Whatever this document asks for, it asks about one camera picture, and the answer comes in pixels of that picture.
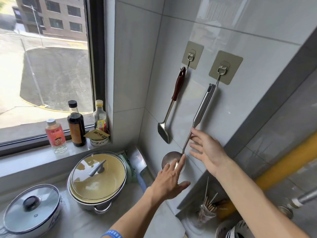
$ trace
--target hand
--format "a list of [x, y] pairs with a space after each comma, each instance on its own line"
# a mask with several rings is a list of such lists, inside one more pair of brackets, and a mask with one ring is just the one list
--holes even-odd
[[184, 154], [176, 168], [176, 159], [171, 164], [166, 164], [164, 169], [158, 173], [152, 186], [149, 187], [150, 189], [147, 189], [147, 191], [151, 190], [156, 202], [162, 203], [164, 200], [175, 198], [191, 184], [189, 181], [183, 181], [178, 184], [180, 172], [185, 164], [185, 158], [186, 155]]
[[200, 153], [191, 150], [189, 151], [190, 154], [202, 161], [207, 170], [213, 176], [216, 176], [217, 169], [230, 160], [230, 158], [224, 152], [224, 148], [222, 148], [218, 140], [198, 129], [192, 128], [191, 131], [193, 134], [191, 140], [198, 144], [190, 143], [189, 145]]

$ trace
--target white countertop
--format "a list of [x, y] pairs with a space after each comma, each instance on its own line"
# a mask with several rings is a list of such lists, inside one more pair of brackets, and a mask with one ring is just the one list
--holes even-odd
[[[110, 210], [97, 215], [77, 205], [67, 191], [66, 180], [53, 185], [62, 195], [63, 208], [56, 225], [43, 238], [99, 238], [143, 195], [138, 183], [126, 184]], [[8, 204], [9, 202], [0, 204], [0, 209], [4, 210]], [[157, 210], [145, 237], [183, 238], [184, 234], [183, 225], [164, 202]]]

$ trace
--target blue wristband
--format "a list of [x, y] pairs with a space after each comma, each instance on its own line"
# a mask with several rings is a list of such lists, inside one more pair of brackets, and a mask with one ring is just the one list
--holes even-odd
[[110, 236], [112, 238], [123, 238], [119, 232], [117, 232], [116, 230], [109, 230], [107, 231], [105, 234], [103, 234], [102, 237], [104, 236]]

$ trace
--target sauce bottle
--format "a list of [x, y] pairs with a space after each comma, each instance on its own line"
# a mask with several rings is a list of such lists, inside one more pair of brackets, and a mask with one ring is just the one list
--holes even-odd
[[75, 146], [83, 146], [86, 144], [86, 137], [84, 137], [86, 134], [84, 117], [78, 112], [77, 101], [69, 100], [68, 106], [70, 114], [67, 117], [67, 121], [69, 124], [70, 136], [72, 137]]
[[96, 100], [96, 111], [93, 112], [93, 118], [95, 120], [94, 127], [102, 130], [103, 132], [107, 131], [107, 113], [103, 110], [103, 101]]
[[56, 123], [54, 119], [49, 119], [46, 123], [45, 132], [51, 146], [53, 147], [54, 153], [60, 154], [66, 151], [66, 139], [61, 124]]

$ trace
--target pot lid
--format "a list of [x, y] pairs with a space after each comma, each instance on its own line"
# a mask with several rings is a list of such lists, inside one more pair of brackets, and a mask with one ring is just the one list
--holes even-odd
[[4, 227], [12, 233], [29, 232], [46, 222], [60, 202], [53, 185], [37, 185], [19, 194], [8, 206], [3, 217]]
[[77, 195], [87, 200], [99, 200], [116, 192], [125, 176], [122, 161], [115, 155], [101, 151], [77, 164], [71, 182]]

